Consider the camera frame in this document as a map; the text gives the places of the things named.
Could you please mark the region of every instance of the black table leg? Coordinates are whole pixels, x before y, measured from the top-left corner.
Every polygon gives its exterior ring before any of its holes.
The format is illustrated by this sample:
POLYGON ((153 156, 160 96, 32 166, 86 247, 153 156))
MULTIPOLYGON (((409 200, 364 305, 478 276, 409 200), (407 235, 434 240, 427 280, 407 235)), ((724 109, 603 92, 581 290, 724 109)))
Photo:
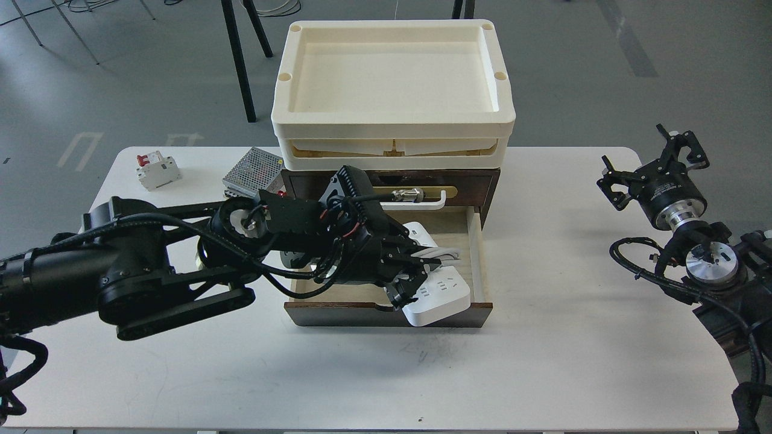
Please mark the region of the black table leg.
POLYGON ((464 7, 464 19, 475 18, 475 0, 466 0, 464 7))
POLYGON ((273 57, 273 51, 271 51, 271 45, 268 44, 266 31, 262 29, 260 17, 255 10, 255 3, 252 2, 252 0, 244 0, 244 8, 246 9, 247 15, 249 15, 249 19, 252 21, 252 27, 255 28, 257 39, 260 41, 260 46, 262 47, 262 52, 266 54, 266 57, 273 57))
POLYGON ((248 122, 256 122, 255 104, 252 102, 252 91, 249 89, 249 78, 246 75, 246 65, 244 64, 244 53, 241 49, 239 40, 239 30, 236 28, 236 18, 233 14, 232 0, 221 0, 222 14, 225 16, 225 27, 228 29, 228 39, 231 43, 233 52, 233 63, 236 67, 236 76, 239 78, 239 87, 242 91, 244 100, 244 111, 248 122))
POLYGON ((453 2, 453 14, 450 15, 451 19, 459 19, 461 18, 461 4, 464 2, 464 0, 455 0, 453 2))

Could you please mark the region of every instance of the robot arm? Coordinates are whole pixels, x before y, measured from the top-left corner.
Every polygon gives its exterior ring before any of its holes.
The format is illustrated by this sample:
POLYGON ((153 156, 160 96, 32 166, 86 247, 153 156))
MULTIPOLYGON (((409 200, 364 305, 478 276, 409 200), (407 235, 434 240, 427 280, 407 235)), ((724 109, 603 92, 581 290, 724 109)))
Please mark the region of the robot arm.
POLYGON ((661 124, 657 129, 667 140, 660 158, 628 172, 615 170, 604 156, 606 169, 598 187, 617 210, 638 201, 651 225, 670 230, 673 236, 665 247, 649 238, 620 239, 609 253, 636 279, 659 285, 683 303, 701 303, 695 313, 714 337, 730 335, 751 350, 751 382, 740 385, 733 400, 740 419, 738 432, 753 432, 754 427, 758 430, 754 418, 760 398, 772 394, 764 384, 764 356, 772 360, 772 249, 764 242, 772 232, 745 234, 732 246, 726 225, 703 221, 707 200, 687 173, 709 166, 705 151, 692 131, 669 134, 661 124), (686 163, 679 161, 684 147, 689 149, 686 163), (613 190, 616 185, 626 191, 613 190), (620 247, 630 243, 657 250, 652 255, 653 273, 622 255, 620 247), (682 282, 665 277, 668 266, 686 268, 682 282))
POLYGON ((248 306, 255 294, 246 285, 260 277, 295 298, 334 284, 373 283, 385 288, 395 310, 404 307, 441 260, 414 256, 425 247, 384 213, 379 201, 398 196, 376 195, 363 171, 343 166, 318 201, 260 191, 255 198, 157 208, 113 197, 83 216, 82 233, 0 259, 0 344, 36 356, 25 370, 0 375, 0 417, 23 414, 12 391, 47 358, 45 347, 19 334, 91 312, 131 341, 248 306), (176 273, 167 246, 193 236, 199 270, 176 273), (268 266, 262 260, 270 251, 281 252, 287 268, 313 271, 268 266), (320 286, 294 293, 275 275, 320 286), (207 296, 217 284, 229 290, 207 296))

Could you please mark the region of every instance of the power strip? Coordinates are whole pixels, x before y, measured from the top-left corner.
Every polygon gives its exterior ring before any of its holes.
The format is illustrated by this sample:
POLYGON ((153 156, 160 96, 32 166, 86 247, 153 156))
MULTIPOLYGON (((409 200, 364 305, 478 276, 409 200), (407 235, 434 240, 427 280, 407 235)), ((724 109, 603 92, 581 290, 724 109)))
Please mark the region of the power strip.
MULTIPOLYGON (((437 247, 432 236, 418 222, 404 224, 410 238, 421 246, 437 247)), ((441 266, 431 271, 415 293, 417 301, 402 308, 408 322, 423 327, 435 321, 463 312, 471 303, 471 290, 454 266, 441 266)))

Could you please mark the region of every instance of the white tray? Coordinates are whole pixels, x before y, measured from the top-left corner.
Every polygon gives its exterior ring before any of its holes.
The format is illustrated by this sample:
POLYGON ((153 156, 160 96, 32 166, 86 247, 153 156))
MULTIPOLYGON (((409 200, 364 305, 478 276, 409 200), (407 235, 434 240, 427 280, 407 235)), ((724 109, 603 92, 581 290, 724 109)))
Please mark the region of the white tray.
POLYGON ((312 21, 271 118, 291 170, 498 168, 515 111, 490 21, 312 21))

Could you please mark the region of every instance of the gray floor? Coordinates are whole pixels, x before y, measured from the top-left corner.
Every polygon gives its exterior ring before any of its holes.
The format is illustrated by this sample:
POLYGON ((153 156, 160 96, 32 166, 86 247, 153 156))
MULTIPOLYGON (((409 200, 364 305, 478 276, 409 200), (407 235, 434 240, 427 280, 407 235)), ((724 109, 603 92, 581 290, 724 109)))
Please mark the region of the gray floor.
MULTIPOLYGON (((19 3, 25 12, 50 5, 19 3)), ((452 0, 304 0, 297 15, 263 20, 276 52, 265 59, 236 2, 260 118, 248 124, 219 2, 147 3, 157 21, 128 0, 68 13, 99 66, 55 10, 29 17, 45 48, 20 20, 0 27, 2 255, 77 230, 124 147, 277 145, 269 115, 291 22, 393 19, 395 9, 399 19, 444 19, 452 8, 452 0)), ((17 15, 0 2, 0 22, 17 15)), ((705 219, 738 234, 772 228, 769 2, 478 0, 476 17, 496 24, 512 79, 510 146, 627 146, 649 161, 663 145, 657 123, 692 130, 712 162, 692 176, 709 200, 705 219)), ((747 361, 734 363, 741 377, 747 361)), ((772 432, 772 406, 763 412, 772 432)))

